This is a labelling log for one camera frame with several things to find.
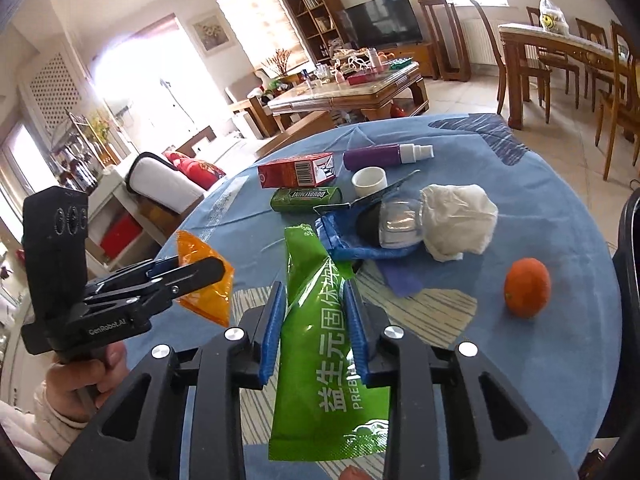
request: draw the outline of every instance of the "white sleeve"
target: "white sleeve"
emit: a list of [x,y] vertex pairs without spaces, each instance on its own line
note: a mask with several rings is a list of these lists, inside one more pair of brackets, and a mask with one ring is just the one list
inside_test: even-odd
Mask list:
[[85,424],[57,413],[47,402],[42,383],[34,393],[35,414],[0,401],[0,424],[24,461],[39,478],[49,476]]

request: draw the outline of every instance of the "picture frame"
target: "picture frame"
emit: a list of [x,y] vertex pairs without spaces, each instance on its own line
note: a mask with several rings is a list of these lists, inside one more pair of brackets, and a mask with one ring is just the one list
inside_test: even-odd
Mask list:
[[205,56],[216,54],[233,44],[226,21],[218,10],[196,16],[189,22],[190,33]]

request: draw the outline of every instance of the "human hand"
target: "human hand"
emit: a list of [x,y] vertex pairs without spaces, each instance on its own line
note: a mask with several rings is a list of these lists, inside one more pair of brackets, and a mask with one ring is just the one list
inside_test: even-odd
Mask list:
[[366,474],[362,469],[350,465],[342,473],[338,480],[372,480],[372,478]]
[[122,341],[107,346],[105,361],[106,365],[98,359],[63,365],[55,359],[45,376],[46,396],[50,406],[66,418],[87,422],[89,416],[75,390],[95,384],[100,391],[95,399],[95,406],[100,408],[129,373],[127,349]]

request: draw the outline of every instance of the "green packet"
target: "green packet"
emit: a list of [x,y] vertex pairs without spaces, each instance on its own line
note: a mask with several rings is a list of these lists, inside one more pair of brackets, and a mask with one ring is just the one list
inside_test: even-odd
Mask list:
[[271,197],[271,209],[278,212],[313,212],[317,205],[339,204],[339,187],[281,187]]
[[368,390],[355,370],[340,307],[343,275],[309,225],[285,229],[287,316],[269,459],[345,460],[386,447],[388,388]]

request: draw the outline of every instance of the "orange packet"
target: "orange packet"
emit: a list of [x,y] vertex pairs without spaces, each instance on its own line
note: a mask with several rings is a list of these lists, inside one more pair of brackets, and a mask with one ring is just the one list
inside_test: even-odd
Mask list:
[[180,266],[192,264],[208,256],[218,258],[225,266],[225,275],[222,280],[181,296],[177,300],[178,303],[199,316],[222,326],[229,326],[234,268],[217,251],[187,231],[177,232],[177,243]]

